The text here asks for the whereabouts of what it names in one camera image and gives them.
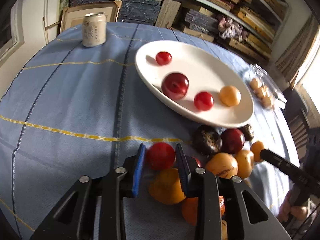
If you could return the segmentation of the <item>person's right hand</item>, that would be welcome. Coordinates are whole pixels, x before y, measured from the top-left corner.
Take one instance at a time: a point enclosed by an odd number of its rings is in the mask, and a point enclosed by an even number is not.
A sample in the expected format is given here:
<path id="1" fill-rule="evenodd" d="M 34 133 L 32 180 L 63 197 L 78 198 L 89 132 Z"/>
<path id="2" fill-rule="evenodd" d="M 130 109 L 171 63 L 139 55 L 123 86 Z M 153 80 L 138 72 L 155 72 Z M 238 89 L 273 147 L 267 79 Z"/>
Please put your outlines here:
<path id="1" fill-rule="evenodd" d="M 308 209 L 306 206 L 292 206 L 289 203 L 289 199 L 291 196 L 291 190 L 286 194 L 284 202 L 281 204 L 279 208 L 279 213 L 277 215 L 277 219 L 280 222 L 287 222 L 289 219 L 289 215 L 293 215 L 300 221 L 304 221 L 308 216 Z"/>

